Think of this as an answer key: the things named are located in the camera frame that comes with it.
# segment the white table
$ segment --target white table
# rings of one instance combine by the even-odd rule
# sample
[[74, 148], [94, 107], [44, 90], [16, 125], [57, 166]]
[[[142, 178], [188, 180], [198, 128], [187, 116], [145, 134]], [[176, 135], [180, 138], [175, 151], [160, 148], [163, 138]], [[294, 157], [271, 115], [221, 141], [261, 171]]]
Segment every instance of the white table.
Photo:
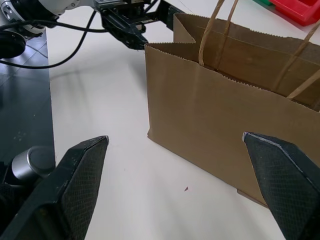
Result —
[[[187, 13], [210, 16], [217, 0], [170, 2]], [[219, 18], [228, 16], [232, 3], [225, 1]], [[65, 13], [60, 21], [85, 26], [91, 12], [80, 7]], [[239, 1], [232, 21], [256, 31], [297, 38], [304, 38], [310, 29], [299, 29], [251, 0]], [[99, 17], [92, 28], [101, 28]], [[81, 34], [49, 29], [49, 62], [67, 57]], [[150, 42], [173, 40], [163, 23], [148, 25], [145, 36]], [[320, 44], [319, 31], [312, 42]], [[50, 79], [58, 161], [81, 141], [110, 137], [86, 239], [284, 239], [268, 209], [147, 138], [143, 51], [127, 49], [108, 33], [89, 33], [74, 59], [50, 70]]]

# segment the red container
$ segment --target red container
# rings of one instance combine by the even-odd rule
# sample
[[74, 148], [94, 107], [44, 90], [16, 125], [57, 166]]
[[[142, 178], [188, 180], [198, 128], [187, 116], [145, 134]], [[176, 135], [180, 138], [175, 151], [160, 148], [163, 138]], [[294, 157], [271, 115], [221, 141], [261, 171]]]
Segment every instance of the red container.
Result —
[[275, 9], [302, 26], [320, 19], [320, 0], [270, 0]]

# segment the green object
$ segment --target green object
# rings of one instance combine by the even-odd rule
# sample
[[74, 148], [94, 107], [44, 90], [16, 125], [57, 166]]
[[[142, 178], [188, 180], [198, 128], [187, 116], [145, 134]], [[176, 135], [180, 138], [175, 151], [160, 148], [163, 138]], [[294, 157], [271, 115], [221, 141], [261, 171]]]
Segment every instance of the green object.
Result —
[[264, 3], [264, 4], [268, 5], [268, 6], [273, 5], [273, 3], [270, 2], [269, 0], [256, 0], [256, 1], [257, 1], [257, 2], [261, 2], [261, 3]]

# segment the brown paper bag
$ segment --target brown paper bag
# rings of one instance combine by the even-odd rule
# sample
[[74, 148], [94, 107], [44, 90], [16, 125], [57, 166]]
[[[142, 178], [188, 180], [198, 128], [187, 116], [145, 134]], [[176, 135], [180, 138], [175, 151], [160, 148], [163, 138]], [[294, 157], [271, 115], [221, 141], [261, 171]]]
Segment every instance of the brown paper bag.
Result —
[[302, 41], [230, 23], [237, 1], [228, 21], [215, 19], [222, 2], [210, 20], [175, 15], [174, 43], [146, 45], [148, 137], [265, 204], [242, 134], [294, 143], [320, 166], [320, 113], [311, 109], [320, 46], [308, 43], [312, 33]]

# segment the black cable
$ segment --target black cable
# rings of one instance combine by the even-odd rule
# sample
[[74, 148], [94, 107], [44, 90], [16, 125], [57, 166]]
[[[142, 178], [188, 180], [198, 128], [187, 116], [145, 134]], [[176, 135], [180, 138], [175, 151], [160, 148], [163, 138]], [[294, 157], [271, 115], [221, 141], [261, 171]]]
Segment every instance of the black cable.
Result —
[[157, 2], [158, 0], [153, 0], [153, 2], [150, 3], [150, 5], [143, 11], [143, 13], [146, 14]]
[[63, 22], [49, 21], [49, 20], [27, 20], [27, 21], [17, 21], [14, 23], [9, 23], [3, 26], [0, 26], [0, 31], [11, 29], [15, 27], [25, 26], [25, 25], [43, 25], [43, 26], [60, 26], [68, 29], [78, 30], [78, 31], [87, 31], [88, 33], [107, 33], [106, 29], [86, 29], [85, 27], [74, 26]]
[[87, 33], [88, 33], [88, 30], [96, 16], [96, 11], [94, 10], [88, 23], [87, 23], [87, 26], [86, 28], [84, 28], [84, 33], [80, 39], [80, 42], [78, 44], [78, 46], [75, 48], [75, 50], [73, 51], [73, 53], [68, 56], [65, 60], [61, 61], [61, 62], [58, 62], [58, 63], [55, 63], [55, 64], [52, 64], [52, 65], [48, 65], [48, 66], [25, 66], [25, 65], [20, 65], [20, 64], [15, 64], [15, 63], [11, 63], [11, 62], [8, 62], [8, 61], [2, 61], [0, 60], [0, 64], [5, 64], [5, 65], [9, 65], [9, 66], [12, 66], [12, 67], [18, 67], [18, 68], [22, 68], [22, 69], [50, 69], [50, 68], [55, 68], [57, 66], [60, 66], [66, 62], [68, 62], [70, 59], [72, 59], [76, 54], [77, 52], [79, 51], [79, 49], [81, 48], [82, 44], [84, 43], [84, 40], [87, 36]]

